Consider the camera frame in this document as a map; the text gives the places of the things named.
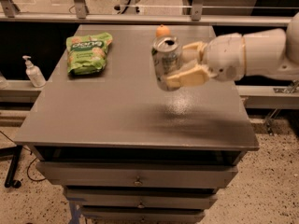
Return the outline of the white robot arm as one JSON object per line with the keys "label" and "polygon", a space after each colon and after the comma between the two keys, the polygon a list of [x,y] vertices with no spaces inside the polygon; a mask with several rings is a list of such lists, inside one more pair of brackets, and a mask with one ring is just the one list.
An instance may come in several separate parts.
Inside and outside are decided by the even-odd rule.
{"label": "white robot arm", "polygon": [[299,14],[283,30],[220,35],[208,43],[185,45],[179,70],[163,76],[169,88],[203,85],[210,79],[238,81],[262,76],[292,80],[299,76]]}

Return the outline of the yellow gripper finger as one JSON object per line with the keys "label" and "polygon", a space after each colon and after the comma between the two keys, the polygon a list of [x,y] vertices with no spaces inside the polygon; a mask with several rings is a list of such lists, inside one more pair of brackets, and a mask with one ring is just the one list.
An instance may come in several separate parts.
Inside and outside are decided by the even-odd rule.
{"label": "yellow gripper finger", "polygon": [[206,46],[207,43],[202,41],[193,42],[183,46],[181,53],[182,61],[185,63],[193,60],[201,62],[205,53]]}
{"label": "yellow gripper finger", "polygon": [[191,69],[165,76],[164,82],[169,88],[195,87],[204,85],[215,76],[206,65],[197,64]]}

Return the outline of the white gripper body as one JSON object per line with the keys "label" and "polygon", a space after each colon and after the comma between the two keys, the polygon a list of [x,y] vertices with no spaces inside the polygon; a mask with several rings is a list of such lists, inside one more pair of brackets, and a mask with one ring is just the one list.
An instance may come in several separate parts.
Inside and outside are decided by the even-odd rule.
{"label": "white gripper body", "polygon": [[220,35],[204,51],[203,64],[218,81],[238,81],[246,71],[245,41],[241,34]]}

